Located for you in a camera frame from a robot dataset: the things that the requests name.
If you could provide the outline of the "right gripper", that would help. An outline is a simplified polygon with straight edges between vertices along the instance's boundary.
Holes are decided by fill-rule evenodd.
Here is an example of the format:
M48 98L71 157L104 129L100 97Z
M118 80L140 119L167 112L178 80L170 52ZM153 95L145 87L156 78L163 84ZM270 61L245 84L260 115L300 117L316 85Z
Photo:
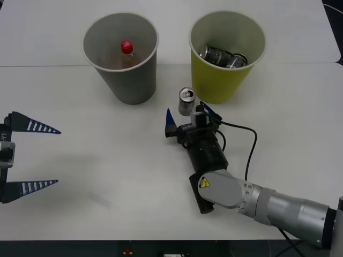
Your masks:
M177 127L168 108L166 113L165 137L170 138L176 135L177 143L182 145L182 147L217 145L218 140L215 136L215 129L218 127L213 123L220 123L222 117L203 101L200 101L200 110L205 116L208 122L207 124L195 126L188 123Z

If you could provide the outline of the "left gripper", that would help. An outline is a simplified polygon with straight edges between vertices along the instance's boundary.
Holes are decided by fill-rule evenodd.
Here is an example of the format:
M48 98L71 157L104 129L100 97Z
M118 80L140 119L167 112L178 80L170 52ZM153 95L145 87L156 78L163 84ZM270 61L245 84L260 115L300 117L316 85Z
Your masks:
M1 142L11 141L11 131L61 134L61 131L15 111L9 113L4 119L4 124L1 124ZM7 176L8 168L1 164L1 203L3 204L15 201L58 182L58 180L42 180L7 183Z

